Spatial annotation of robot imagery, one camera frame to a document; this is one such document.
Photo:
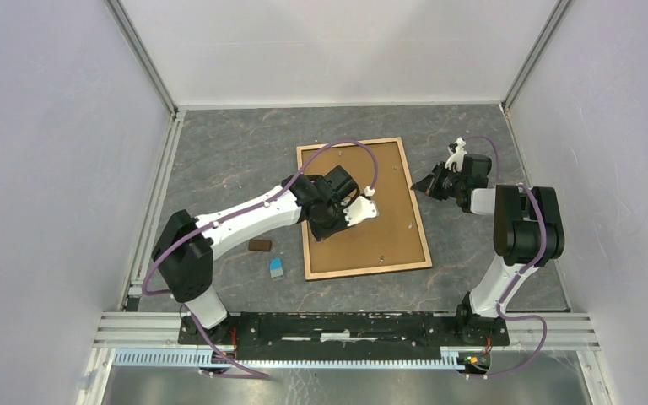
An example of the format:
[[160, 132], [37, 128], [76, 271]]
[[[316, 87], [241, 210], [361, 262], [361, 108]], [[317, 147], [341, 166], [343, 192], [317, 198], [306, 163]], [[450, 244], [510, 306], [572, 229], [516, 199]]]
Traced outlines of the small brown wooden block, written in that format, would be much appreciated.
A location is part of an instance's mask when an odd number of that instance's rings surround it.
[[273, 248], [273, 243], [270, 240], [252, 239], [249, 240], [247, 248], [249, 251], [270, 252]]

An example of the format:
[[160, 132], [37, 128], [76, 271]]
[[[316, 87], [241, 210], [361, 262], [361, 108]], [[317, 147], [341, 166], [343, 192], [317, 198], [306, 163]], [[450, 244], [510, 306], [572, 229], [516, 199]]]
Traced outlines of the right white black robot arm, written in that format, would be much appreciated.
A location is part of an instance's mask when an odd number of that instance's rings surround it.
[[557, 192], [549, 186], [489, 186], [491, 158], [467, 154], [457, 162], [440, 162], [412, 190], [439, 201], [452, 199], [464, 212], [493, 219], [495, 257], [480, 283], [456, 308], [453, 331], [475, 344], [488, 329], [502, 327], [510, 299], [525, 280], [565, 245]]

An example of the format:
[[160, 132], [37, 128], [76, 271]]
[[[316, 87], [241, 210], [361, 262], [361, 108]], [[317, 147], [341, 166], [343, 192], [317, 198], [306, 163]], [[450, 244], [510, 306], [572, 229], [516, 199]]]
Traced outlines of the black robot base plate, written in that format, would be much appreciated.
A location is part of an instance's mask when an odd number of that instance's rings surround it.
[[219, 349], [245, 360], [429, 360], [440, 349], [510, 344], [505, 321], [496, 331], [456, 327], [435, 312], [241, 312], [208, 330]]

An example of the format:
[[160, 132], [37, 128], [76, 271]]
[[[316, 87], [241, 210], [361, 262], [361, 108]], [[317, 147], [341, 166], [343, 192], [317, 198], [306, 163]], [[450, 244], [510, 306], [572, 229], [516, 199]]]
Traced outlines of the black picture frame with photo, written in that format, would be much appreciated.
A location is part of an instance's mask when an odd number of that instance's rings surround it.
[[429, 244], [403, 141], [364, 140], [332, 147], [306, 168], [325, 175], [342, 166], [360, 187], [372, 185], [379, 216], [323, 241], [302, 225], [304, 271], [308, 281], [430, 268]]

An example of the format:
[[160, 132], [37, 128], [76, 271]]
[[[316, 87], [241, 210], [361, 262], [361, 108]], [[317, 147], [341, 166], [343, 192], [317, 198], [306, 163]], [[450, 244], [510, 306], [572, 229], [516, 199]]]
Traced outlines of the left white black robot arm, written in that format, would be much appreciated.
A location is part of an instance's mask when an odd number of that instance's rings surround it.
[[316, 240], [376, 217], [370, 190], [359, 189], [341, 166], [327, 175], [297, 173], [258, 198], [217, 213], [192, 216], [178, 211], [161, 233], [153, 266], [144, 282], [159, 273], [175, 301], [191, 314], [210, 343], [231, 333], [228, 311], [213, 286], [213, 263], [230, 249], [277, 228], [306, 222]]

